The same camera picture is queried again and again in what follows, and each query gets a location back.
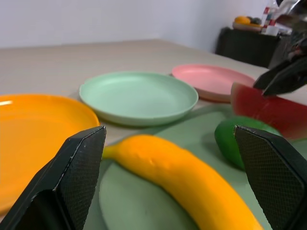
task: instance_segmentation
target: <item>plate rim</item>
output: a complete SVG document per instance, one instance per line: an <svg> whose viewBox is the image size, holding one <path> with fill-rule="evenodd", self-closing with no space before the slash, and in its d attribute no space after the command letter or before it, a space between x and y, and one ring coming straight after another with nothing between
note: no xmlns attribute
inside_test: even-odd
<svg viewBox="0 0 307 230"><path fill-rule="evenodd" d="M182 110L181 112L176 112L176 113L171 113L171 114L166 114L166 115L160 115L160 116L147 116L147 117L143 116L143 117L141 117L141 116L129 116L129 115L106 112L106 111L104 111L100 108L97 108L96 106L91 105L91 103L88 103L87 100L85 100L84 97L82 96L82 90L84 89L84 87L86 87L86 84L91 83L92 81L97 80L99 78L110 77L112 75L125 75L125 74L156 75L158 77L163 77L165 79L168 79L169 81L176 81L179 84L185 85L185 87L189 88L189 90L194 93L195 101L193 102L192 105L189 106L189 108L186 108L185 110ZM167 117L173 117L173 116L178 116L178 115L184 114L184 113L190 111L196 105L196 103L198 102L198 98L199 98L197 90L193 86L187 84L186 82L183 82L179 79L173 78L173 77L166 75L166 74L155 73L155 72L146 72L146 71L144 71L144 72L142 72L142 71L120 71L120 72L110 72L110 73L97 75L95 77L87 79L79 87L79 96L80 96L81 100L83 101L83 103L85 103L86 105L88 105L89 107L91 107L92 109L94 109L94 110L96 110L100 113L106 114L107 116L120 117L120 118L125 118L125 119L142 120L142 121L153 120L153 119L163 119L163 118L167 118Z"/></svg>
<svg viewBox="0 0 307 230"><path fill-rule="evenodd" d="M239 75L243 75L246 78L248 78L248 79L252 80L253 82L255 82L255 80L251 76L249 76L249 75L247 75L245 73L236 71L234 69L229 69L229 68L220 67L220 66L216 66L216 65L197 64L197 63L195 63L195 64L183 64L183 65L178 65L178 66L173 67L171 74L174 76L174 78L179 80L179 78L175 74L175 71L178 71L178 69L181 69L181 68L184 68L184 67L201 67L201 68L210 68L210 69L222 69L222 70L230 71L230 72L233 72L233 73L236 73L236 74L239 74ZM227 97L227 96L230 96L229 93L217 93L217 92L212 92L212 91L204 90L204 89L201 89L199 87L194 87L194 88L196 90L204 92L204 93L209 93L209 94L212 94L212 95L216 95L217 97L221 97L221 96L222 97Z"/></svg>
<svg viewBox="0 0 307 230"><path fill-rule="evenodd" d="M61 96L61 95L44 94L44 93L17 93L17 94L0 95L0 102L7 100L7 99L10 100L10 98L12 99L12 101L16 100L16 99L18 100L19 98L29 98L31 100L35 100L37 98L41 98L41 99L45 98L45 100L47 100L48 98L56 98L57 100L62 100L62 101L64 100L64 101L66 101L70 104L73 104L76 107L79 107L82 110L84 110L86 112L86 114L90 116L90 119L93 121L93 123L95 123L96 126L100 125L99 119L98 119L97 115L95 114L95 112L91 108L86 106L85 104L83 104L80 101L73 99L73 98L69 98L69 97L65 97L65 96ZM10 201L5 202L5 203L0 203L0 214L5 214L14 205L14 203L15 203L15 201L13 201L13 200L10 200Z"/></svg>

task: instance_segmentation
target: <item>watermelon slice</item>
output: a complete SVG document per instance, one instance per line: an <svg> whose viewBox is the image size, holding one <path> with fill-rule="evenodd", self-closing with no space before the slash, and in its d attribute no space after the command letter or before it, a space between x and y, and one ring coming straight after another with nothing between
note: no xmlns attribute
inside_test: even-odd
<svg viewBox="0 0 307 230"><path fill-rule="evenodd" d="M236 115L248 116L277 129L285 138L307 138L307 106L280 97L264 98L262 91L234 83L231 105Z"/></svg>

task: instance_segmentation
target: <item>orange plate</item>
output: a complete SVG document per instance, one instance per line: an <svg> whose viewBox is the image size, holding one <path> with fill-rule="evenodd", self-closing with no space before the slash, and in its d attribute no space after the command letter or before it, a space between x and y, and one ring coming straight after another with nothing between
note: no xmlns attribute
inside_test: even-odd
<svg viewBox="0 0 307 230"><path fill-rule="evenodd" d="M95 113L73 99L0 96L0 213L11 208L68 137L96 126Z"/></svg>

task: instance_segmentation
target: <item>mint green plate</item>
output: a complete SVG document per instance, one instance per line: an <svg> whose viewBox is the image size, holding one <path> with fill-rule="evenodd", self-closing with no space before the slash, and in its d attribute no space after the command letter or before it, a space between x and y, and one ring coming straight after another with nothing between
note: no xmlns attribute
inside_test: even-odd
<svg viewBox="0 0 307 230"><path fill-rule="evenodd" d="M215 168L242 196L265 230L271 230L246 174L220 153L216 126L233 116L228 104L191 112L175 124L142 130L177 143ZM307 159L307 140L292 143ZM181 206L160 187L128 172L113 161L102 161L84 230L198 230Z"/></svg>
<svg viewBox="0 0 307 230"><path fill-rule="evenodd" d="M167 75L118 72L87 80L80 97L103 119L127 126L155 126L186 115L198 94L188 84Z"/></svg>

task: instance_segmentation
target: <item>beige tabletop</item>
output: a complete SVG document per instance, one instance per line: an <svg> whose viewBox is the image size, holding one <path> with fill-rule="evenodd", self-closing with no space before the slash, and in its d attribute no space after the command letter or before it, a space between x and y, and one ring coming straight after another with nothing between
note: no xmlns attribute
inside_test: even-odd
<svg viewBox="0 0 307 230"><path fill-rule="evenodd" d="M240 71L257 78L266 69L161 40L0 50L0 94L48 93L78 99L88 78L113 71L150 71L168 74L176 65L201 63ZM307 104L307 89L285 95ZM199 101L196 108L210 103ZM106 142L136 131L105 121Z"/></svg>

